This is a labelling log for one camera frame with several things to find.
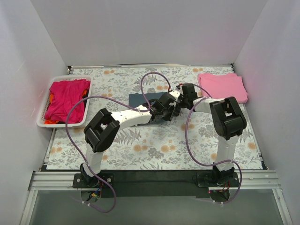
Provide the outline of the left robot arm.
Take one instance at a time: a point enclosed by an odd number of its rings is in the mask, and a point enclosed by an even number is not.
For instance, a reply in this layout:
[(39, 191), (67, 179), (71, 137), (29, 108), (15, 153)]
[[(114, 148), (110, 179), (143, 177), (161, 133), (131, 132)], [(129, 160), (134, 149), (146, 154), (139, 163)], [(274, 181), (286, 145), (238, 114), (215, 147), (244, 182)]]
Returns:
[(180, 92), (164, 93), (154, 103), (144, 103), (135, 109), (109, 112), (101, 109), (84, 129), (87, 143), (86, 162), (80, 167), (82, 179), (88, 187), (99, 184), (103, 152), (113, 143), (117, 133), (125, 128), (151, 124), (156, 121), (170, 121), (178, 107)]

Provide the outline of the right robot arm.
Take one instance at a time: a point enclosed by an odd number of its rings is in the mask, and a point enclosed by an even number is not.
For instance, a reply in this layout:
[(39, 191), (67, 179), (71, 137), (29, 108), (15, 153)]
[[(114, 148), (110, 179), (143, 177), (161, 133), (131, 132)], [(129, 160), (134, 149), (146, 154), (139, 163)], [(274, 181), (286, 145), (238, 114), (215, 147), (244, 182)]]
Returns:
[(181, 83), (176, 86), (180, 92), (179, 106), (193, 112), (211, 114), (214, 129), (218, 135), (217, 157), (212, 167), (212, 182), (223, 186), (234, 178), (234, 154), (238, 138), (247, 127), (247, 121), (235, 97), (198, 97), (195, 85)]

